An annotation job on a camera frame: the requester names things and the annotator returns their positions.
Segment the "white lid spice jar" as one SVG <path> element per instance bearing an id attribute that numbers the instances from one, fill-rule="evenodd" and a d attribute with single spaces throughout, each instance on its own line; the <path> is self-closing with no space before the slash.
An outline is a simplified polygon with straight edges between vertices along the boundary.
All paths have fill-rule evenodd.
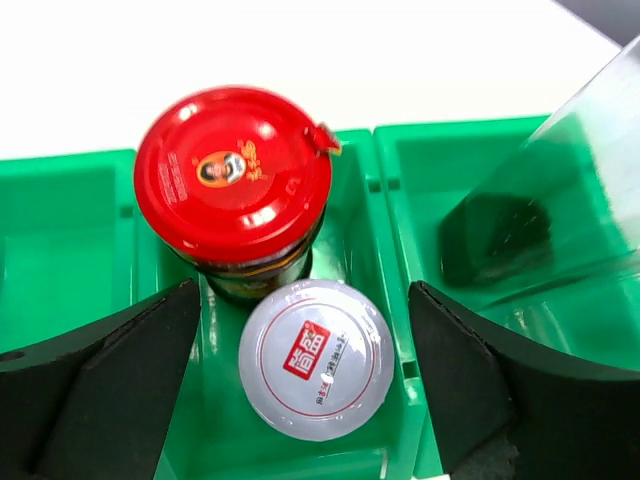
<path id="1" fill-rule="evenodd" d="M 254 411 L 298 440 L 326 442 L 368 422 L 394 377 L 391 332 L 375 304 L 336 280 L 265 297 L 241 334 L 238 368 Z"/>

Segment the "clear glass bottle gold spout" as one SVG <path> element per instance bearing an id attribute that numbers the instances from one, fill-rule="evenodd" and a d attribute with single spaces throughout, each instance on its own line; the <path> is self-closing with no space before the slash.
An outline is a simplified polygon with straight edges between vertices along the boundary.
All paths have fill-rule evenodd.
<path id="1" fill-rule="evenodd" d="M 526 332 L 639 366 L 639 45 L 624 47 L 466 197 L 472 282 Z"/>

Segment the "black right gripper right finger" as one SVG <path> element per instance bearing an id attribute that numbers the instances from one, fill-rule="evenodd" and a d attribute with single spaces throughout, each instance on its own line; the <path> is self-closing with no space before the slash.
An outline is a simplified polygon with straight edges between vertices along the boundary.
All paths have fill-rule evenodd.
<path id="1" fill-rule="evenodd" d="M 635 479 L 639 375 L 528 339 L 416 281 L 409 320 L 453 479 Z"/>

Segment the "red cap sauce bottle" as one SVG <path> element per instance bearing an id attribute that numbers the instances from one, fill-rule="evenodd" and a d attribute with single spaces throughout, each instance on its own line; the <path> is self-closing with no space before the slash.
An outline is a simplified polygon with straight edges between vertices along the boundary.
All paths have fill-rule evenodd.
<path id="1" fill-rule="evenodd" d="M 136 201 L 216 292 L 256 303 L 309 274 L 341 149 L 326 125 L 278 94 L 207 89 L 168 107 L 145 134 Z"/>

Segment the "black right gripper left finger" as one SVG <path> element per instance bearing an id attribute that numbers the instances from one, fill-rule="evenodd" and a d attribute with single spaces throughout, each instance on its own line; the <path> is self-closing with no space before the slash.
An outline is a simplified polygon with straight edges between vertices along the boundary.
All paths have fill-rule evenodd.
<path id="1" fill-rule="evenodd" d="M 187 279 L 2 353 L 2 478 L 153 478 L 199 320 Z"/>

